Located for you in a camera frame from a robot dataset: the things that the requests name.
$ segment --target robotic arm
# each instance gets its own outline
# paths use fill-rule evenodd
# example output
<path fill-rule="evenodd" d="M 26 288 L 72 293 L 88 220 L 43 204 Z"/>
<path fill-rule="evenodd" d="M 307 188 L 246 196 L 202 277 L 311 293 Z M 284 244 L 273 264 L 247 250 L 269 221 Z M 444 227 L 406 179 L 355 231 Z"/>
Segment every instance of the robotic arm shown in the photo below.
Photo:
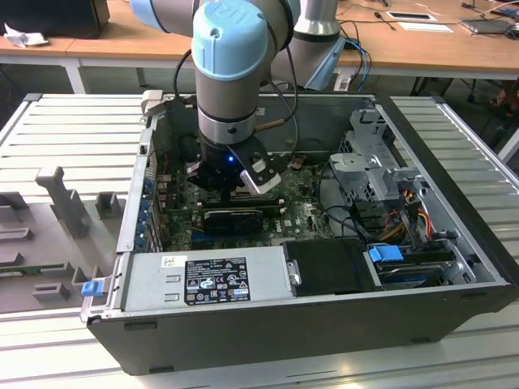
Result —
<path fill-rule="evenodd" d="M 275 159 L 255 137 L 259 89 L 271 78 L 312 89 L 328 84 L 345 43 L 337 3 L 131 0 L 144 24 L 193 37 L 202 160 L 188 169 L 192 182 L 222 193 L 244 183 L 263 194 L 281 181 Z"/>

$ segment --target warning symbol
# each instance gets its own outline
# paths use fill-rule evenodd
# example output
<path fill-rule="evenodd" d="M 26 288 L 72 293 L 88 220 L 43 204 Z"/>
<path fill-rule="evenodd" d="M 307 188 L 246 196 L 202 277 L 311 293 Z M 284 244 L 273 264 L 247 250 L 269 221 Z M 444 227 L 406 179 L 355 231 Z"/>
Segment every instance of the warning symbol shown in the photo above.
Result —
<path fill-rule="evenodd" d="M 188 280 L 187 281 L 187 288 L 188 289 L 198 289 L 198 279 L 194 280 Z"/>

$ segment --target label sticker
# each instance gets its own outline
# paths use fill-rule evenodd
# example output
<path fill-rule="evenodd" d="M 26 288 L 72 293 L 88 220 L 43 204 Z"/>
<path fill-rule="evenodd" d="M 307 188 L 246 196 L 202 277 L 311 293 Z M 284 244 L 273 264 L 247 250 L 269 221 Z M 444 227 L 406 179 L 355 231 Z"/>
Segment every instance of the label sticker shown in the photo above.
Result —
<path fill-rule="evenodd" d="M 184 266 L 187 255 L 165 255 L 162 257 L 162 267 Z"/>
<path fill-rule="evenodd" d="M 185 264 L 184 301 L 189 306 L 250 301 L 245 258 L 205 259 Z"/>

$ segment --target black computer case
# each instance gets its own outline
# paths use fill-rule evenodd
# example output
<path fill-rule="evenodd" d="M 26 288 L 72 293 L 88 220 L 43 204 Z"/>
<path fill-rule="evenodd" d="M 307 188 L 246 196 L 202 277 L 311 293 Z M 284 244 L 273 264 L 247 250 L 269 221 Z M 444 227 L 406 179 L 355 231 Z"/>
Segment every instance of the black computer case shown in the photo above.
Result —
<path fill-rule="evenodd" d="M 45 36 L 96 39 L 108 23 L 106 0 L 15 0 L 0 2 L 0 30 L 4 23 L 22 32 Z"/>

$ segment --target wooden desk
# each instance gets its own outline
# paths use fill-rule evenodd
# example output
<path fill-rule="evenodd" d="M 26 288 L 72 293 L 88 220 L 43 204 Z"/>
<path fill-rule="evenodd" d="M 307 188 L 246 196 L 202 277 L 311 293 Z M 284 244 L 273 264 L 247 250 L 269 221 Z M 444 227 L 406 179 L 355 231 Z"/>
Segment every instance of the wooden desk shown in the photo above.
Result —
<path fill-rule="evenodd" d="M 419 0 L 436 13 L 461 18 L 477 18 L 478 14 L 461 8 L 461 0 Z M 386 20 L 391 20 L 378 2 L 341 0 L 338 19 L 377 21 L 373 10 L 358 3 L 378 8 Z M 51 38 L 51 45 L 19 49 L 0 41 L 0 62 L 60 65 L 66 68 L 74 92 L 88 91 L 81 74 L 83 66 L 120 66 L 138 68 L 140 83 L 143 68 L 175 68 L 179 58 L 190 48 L 191 40 L 184 36 L 164 34 L 144 26 L 131 13 L 123 0 L 109 0 L 110 20 L 97 40 Z M 495 2 L 478 0 L 479 10 L 495 6 Z M 392 11 L 430 13 L 408 0 L 392 0 Z M 438 23 L 456 23 L 457 18 L 434 15 Z M 519 42 L 504 36 L 471 36 L 458 25 L 449 25 L 454 33 L 405 31 L 399 24 L 357 23 L 362 46 L 372 57 L 373 75 L 408 75 L 470 79 L 516 79 L 519 76 Z M 350 36 L 355 36 L 351 23 L 344 24 Z M 349 77 L 356 71 L 359 56 L 354 51 L 341 55 L 337 71 Z"/>
<path fill-rule="evenodd" d="M 455 15 L 460 19 L 478 19 L 479 16 L 472 10 L 461 8 L 460 0 L 435 0 L 422 1 L 422 4 L 429 5 L 436 13 L 443 15 Z M 366 3 L 374 8 L 384 9 L 380 3 Z M 477 1 L 479 10 L 490 9 L 495 6 L 495 2 Z M 338 19 L 343 20 L 362 20 L 377 21 L 373 10 L 368 10 L 358 6 L 350 8 L 341 15 L 341 12 L 351 5 L 351 1 L 341 1 L 340 10 L 337 13 Z M 392 2 L 391 11 L 428 13 L 430 12 L 413 3 L 402 0 Z M 385 20 L 392 20 L 385 11 L 380 14 Z M 457 23 L 457 18 L 432 15 L 438 22 L 432 23 Z M 457 25 L 448 25 L 453 32 L 419 32 L 406 31 L 397 23 L 391 24 L 396 31 L 385 23 L 363 24 L 357 23 L 362 47 L 364 47 L 372 57 L 373 74 L 398 74 L 410 75 L 413 71 L 416 75 L 427 75 L 424 71 L 448 73 L 467 72 L 475 74 L 494 75 L 483 78 L 503 78 L 503 74 L 510 75 L 511 79 L 516 79 L 519 75 L 519 42 L 511 40 L 505 36 L 482 36 L 472 35 L 468 28 Z M 355 30 L 352 23 L 344 24 L 346 32 L 355 37 Z M 355 52 L 344 52 L 339 61 L 341 66 L 357 66 L 358 54 Z"/>

